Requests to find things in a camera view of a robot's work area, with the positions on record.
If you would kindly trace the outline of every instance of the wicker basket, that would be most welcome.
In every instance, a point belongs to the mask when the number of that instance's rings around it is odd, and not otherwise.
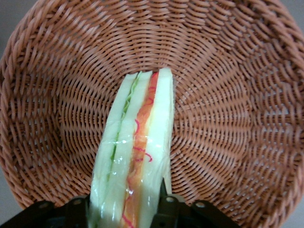
[[[39,0],[0,67],[0,157],[22,207],[88,194],[127,73],[176,79],[173,191],[278,227],[304,191],[304,38],[276,0]]]

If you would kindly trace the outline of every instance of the plastic wrap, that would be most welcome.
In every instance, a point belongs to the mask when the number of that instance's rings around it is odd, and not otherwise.
[[[173,116],[168,68],[126,76],[95,160],[89,227],[150,227],[163,178],[171,192]]]

